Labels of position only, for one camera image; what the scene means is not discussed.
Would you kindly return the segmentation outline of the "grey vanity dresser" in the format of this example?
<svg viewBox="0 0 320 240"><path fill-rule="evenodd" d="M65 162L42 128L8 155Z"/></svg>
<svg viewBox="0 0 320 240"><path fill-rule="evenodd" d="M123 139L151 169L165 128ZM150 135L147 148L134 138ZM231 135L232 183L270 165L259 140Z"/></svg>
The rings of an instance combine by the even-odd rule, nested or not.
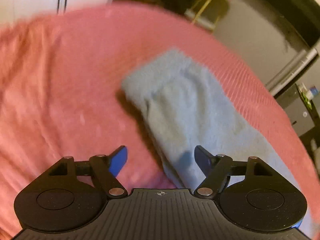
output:
<svg viewBox="0 0 320 240"><path fill-rule="evenodd" d="M307 102L296 84L276 97L277 103L285 111L291 126L301 137L313 128L319 127L319 114L312 102Z"/></svg>

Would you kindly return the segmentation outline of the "grey sweatpants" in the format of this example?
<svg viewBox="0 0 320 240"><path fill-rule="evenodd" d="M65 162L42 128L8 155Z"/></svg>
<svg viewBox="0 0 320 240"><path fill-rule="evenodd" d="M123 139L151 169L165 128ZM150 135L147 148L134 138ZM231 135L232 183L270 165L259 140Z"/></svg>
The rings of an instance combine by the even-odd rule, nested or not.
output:
<svg viewBox="0 0 320 240"><path fill-rule="evenodd" d="M140 111L164 171L176 185L157 199L164 217L187 234L215 239L313 239L319 224L312 218L306 194L268 140L238 113L205 66L177 50L159 55L135 70L121 84L127 100ZM306 198L307 211L298 228L256 232L242 228L219 210L216 202L194 195L205 175L194 158L196 146L234 161L256 156L275 169Z"/></svg>

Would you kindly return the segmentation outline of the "yellow-legged white stool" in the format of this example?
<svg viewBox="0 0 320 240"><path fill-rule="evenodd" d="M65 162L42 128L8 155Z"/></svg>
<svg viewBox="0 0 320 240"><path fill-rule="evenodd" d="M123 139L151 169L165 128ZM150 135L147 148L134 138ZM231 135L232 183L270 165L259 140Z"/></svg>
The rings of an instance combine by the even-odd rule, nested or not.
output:
<svg viewBox="0 0 320 240"><path fill-rule="evenodd" d="M228 12L231 0L196 0L184 13L192 25L213 33Z"/></svg>

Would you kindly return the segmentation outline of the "pink ribbed bedspread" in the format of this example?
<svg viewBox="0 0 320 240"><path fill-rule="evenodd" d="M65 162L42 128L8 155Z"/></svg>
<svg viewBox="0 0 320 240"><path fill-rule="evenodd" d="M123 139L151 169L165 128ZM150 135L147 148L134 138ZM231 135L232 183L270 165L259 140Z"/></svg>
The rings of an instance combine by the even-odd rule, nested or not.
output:
<svg viewBox="0 0 320 240"><path fill-rule="evenodd" d="M319 239L319 179L289 119L247 64L212 35L151 5L113 2L1 29L1 239L20 230L14 199L64 156L87 160L121 145L128 189L171 188L122 79L171 48L214 74L236 110L293 173L308 201L301 230Z"/></svg>

